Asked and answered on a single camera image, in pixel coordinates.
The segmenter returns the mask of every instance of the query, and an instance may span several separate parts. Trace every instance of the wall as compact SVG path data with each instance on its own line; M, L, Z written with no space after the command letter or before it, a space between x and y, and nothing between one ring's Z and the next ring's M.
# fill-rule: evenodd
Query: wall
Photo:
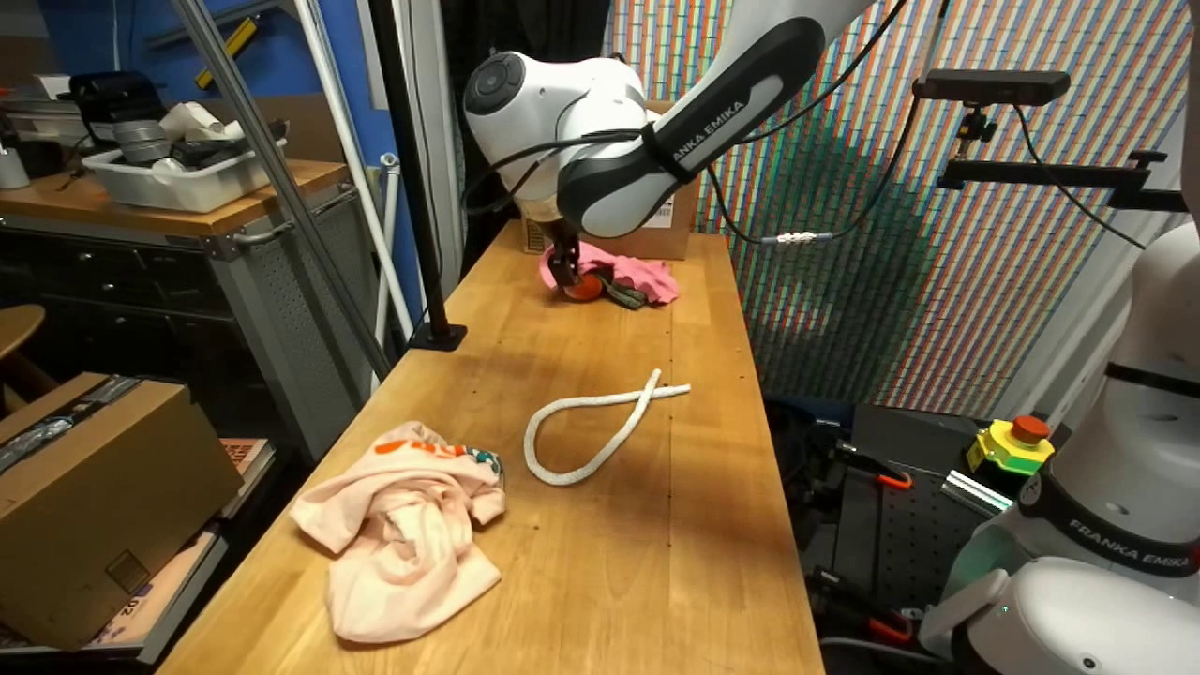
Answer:
M892 9L863 10L775 122L824 89ZM923 104L884 198L854 223L928 67L1070 70L1072 89L1032 113L1047 163L1127 167L1128 149L1158 147L1183 110L1194 23L1179 0L953 0L947 23L937 9L907 0L835 99L717 167L745 228L835 233L787 250L735 240L763 388L775 399L987 415L1107 240L1055 188L942 193L959 104ZM613 48L673 100L713 62L729 10L729 0L618 0ZM1029 163L1017 115L994 110L994 122L999 138L970 159ZM1113 217L1107 193L1079 198ZM720 228L710 188L704 228Z
M39 0L4 0L0 5L0 39L47 39Z

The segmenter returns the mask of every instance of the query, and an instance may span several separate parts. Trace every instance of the white rope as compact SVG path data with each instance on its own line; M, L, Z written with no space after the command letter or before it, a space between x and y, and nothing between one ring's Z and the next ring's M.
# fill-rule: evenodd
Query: white rope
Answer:
M528 415L528 424L527 424L527 465L528 465L528 472L532 472L537 479L544 479L544 484L559 484L559 487L580 484L580 479L588 479L592 472L599 472L599 465L633 437L633 429L640 424L648 400L655 400L655 399L678 399L678 394L692 392L688 383L684 383L684 388L660 388L660 374L663 374L663 373L652 368L652 374L644 380L640 392L599 394L599 399L559 399L559 400L537 409L537 412ZM625 424L599 448L599 454L597 454L588 465L569 469L569 472L553 472L553 469L544 469L544 465L537 460L537 437L542 437L542 424L544 424L544 419L559 415L564 409L599 409L599 405L625 405L625 400L633 400L633 412L629 412Z

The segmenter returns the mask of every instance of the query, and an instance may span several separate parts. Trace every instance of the wooden table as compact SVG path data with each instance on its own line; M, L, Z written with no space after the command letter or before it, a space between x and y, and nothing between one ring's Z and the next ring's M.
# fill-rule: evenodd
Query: wooden table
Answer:
M337 647L332 560L280 513L165 670L823 670L723 240L692 238L673 264L684 300L663 313L559 305L532 272L505 228L452 298L460 348L408 352L308 479L344 472L402 419L499 452L510 512L478 537L499 589L420 643ZM693 394L655 400L588 484L528 477L520 432L544 400L639 392L652 368ZM578 465L623 415L557 415L544 460Z
M344 179L344 167L337 163L288 163L293 179L300 193L335 188ZM149 238L229 238L249 223L273 212L273 193L258 188L244 198L234 198L209 213L185 213L185 212L130 212L118 207L110 193L95 177L67 179L64 173L42 177L27 188L0 193L4 217L47 217L64 227L104 227L125 233L149 233Z
M47 308L39 305L20 305L20 308L0 308L0 364L23 348L39 327L47 324Z

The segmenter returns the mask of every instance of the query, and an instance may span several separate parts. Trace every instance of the crumpled towel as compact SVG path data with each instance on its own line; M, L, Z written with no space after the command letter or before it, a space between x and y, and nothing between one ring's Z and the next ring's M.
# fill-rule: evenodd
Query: crumpled towel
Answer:
M484 597L499 569L474 543L474 520L499 513L499 458L418 419L293 503L293 520L337 554L332 622L358 647L413 643Z
M597 272L597 274L613 272L613 280L633 288L639 298L644 298L644 300L655 305L655 308L678 300L678 280L675 280L675 274L673 274L663 264L655 264L655 258L613 254L613 250L580 240L580 243L578 243L578 272L580 272L580 274L588 274L588 272ZM542 272L537 272L537 274L542 274L542 280L544 280L548 288L559 288L559 287L557 287L557 274L553 274L553 265L548 265L548 254L542 258Z

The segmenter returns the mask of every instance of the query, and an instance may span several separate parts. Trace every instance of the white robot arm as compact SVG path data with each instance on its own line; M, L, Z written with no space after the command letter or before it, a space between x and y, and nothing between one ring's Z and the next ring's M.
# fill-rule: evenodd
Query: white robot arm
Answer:
M873 0L735 0L723 45L663 115L623 62L484 62L465 122L527 217L625 238L814 77ZM1200 67L1184 203L1200 212ZM999 670L1200 670L1200 238L1137 272L1107 392L1023 512L980 529L923 647Z
M717 62L663 115L648 113L640 80L623 62L542 65L499 52L474 70L465 122L527 217L625 238L787 104L824 45L872 5L738 0Z

